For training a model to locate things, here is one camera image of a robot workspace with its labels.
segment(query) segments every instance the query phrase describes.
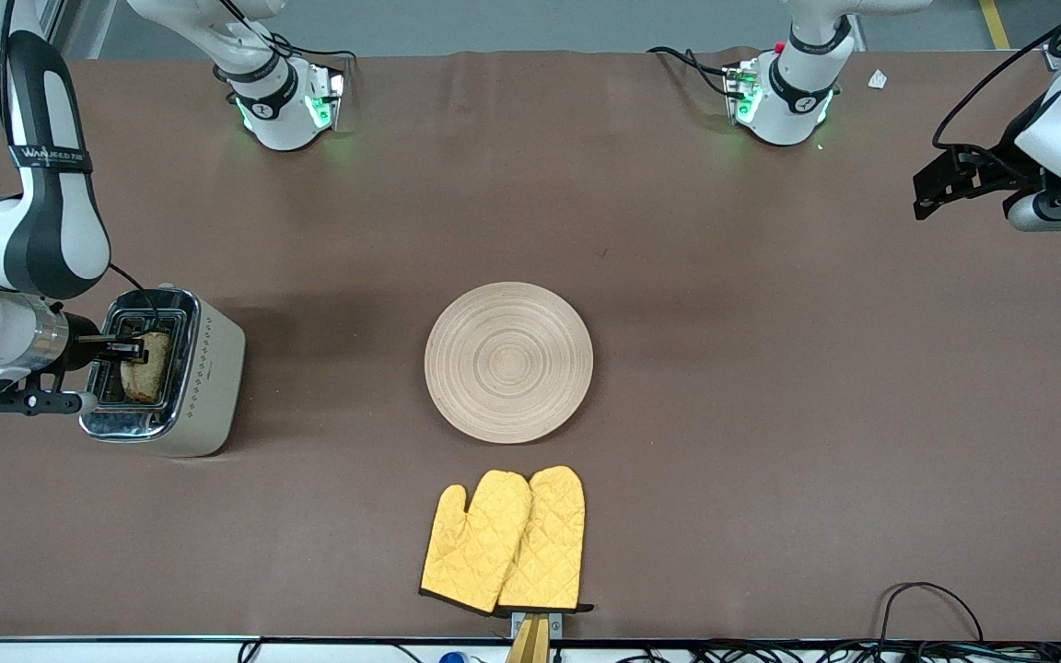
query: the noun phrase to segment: oven mitt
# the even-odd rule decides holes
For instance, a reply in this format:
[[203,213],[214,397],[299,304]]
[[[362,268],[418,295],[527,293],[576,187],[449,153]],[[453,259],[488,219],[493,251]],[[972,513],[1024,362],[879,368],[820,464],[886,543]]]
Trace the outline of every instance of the oven mitt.
[[571,467],[530,477],[530,520],[498,605],[509,612],[586,612],[580,605],[584,485]]
[[433,518],[420,593],[484,614],[493,612],[530,513],[521,474],[489,470],[466,507],[464,486],[450,486]]

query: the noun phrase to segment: wooden plate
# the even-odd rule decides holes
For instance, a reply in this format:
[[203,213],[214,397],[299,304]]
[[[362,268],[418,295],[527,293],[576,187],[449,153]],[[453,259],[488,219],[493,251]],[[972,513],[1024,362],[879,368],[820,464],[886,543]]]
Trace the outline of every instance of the wooden plate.
[[445,419],[487,442],[555,431],[592,382],[592,338],[551,290],[490,282],[436,320],[424,349],[429,394]]

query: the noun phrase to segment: brown tablecloth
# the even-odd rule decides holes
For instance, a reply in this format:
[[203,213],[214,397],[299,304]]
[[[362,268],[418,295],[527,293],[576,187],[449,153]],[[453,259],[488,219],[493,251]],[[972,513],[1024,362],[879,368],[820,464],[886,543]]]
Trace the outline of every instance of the brown tablecloth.
[[[868,636],[927,579],[991,639],[1061,639],[1061,234],[999,196],[910,210],[998,58],[855,55],[790,149],[653,55],[363,59],[351,134],[296,154],[210,63],[75,63],[116,262],[220,307],[248,357],[216,457],[0,415],[0,634],[505,632],[416,594],[436,496],[569,464],[596,605],[570,636]],[[1027,59],[953,136],[996,142],[1047,80]],[[457,433],[422,374],[439,311],[502,280],[562,295],[596,351],[576,416],[519,448]],[[903,596],[891,634],[963,624]]]

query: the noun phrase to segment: bread slice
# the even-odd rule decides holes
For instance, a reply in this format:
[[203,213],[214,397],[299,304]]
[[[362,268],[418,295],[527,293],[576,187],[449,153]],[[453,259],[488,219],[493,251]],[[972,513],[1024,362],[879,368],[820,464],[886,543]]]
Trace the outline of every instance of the bread slice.
[[170,361],[170,335],[163,331],[147,331],[138,336],[146,349],[146,362],[122,362],[122,387],[134,402],[158,402]]

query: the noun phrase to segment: robotic arm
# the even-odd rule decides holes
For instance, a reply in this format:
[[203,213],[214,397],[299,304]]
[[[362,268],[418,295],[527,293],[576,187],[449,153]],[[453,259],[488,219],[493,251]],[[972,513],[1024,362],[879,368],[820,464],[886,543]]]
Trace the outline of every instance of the robotic arm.
[[943,147],[915,176],[915,217],[929,217],[960,198],[1015,192],[1005,202],[1015,229],[1061,230],[1061,68],[1048,91],[1009,123],[996,146]]
[[282,47],[258,20],[283,0],[129,0],[140,16],[169,27],[214,59],[244,126],[271,150],[297,150],[337,121],[343,72]]
[[775,145],[807,139],[825,119],[837,74],[854,51],[846,14],[885,16],[923,10],[932,0],[780,0],[793,13],[783,50],[767,51],[728,72],[729,116]]
[[[0,0],[0,98],[22,186],[17,196],[0,196],[0,411],[27,415],[91,409],[91,396],[59,391],[64,370],[103,353],[140,352],[42,298],[91,289],[108,267],[109,245],[72,80],[40,33],[31,0]],[[38,386],[41,373],[56,374],[52,390]]]

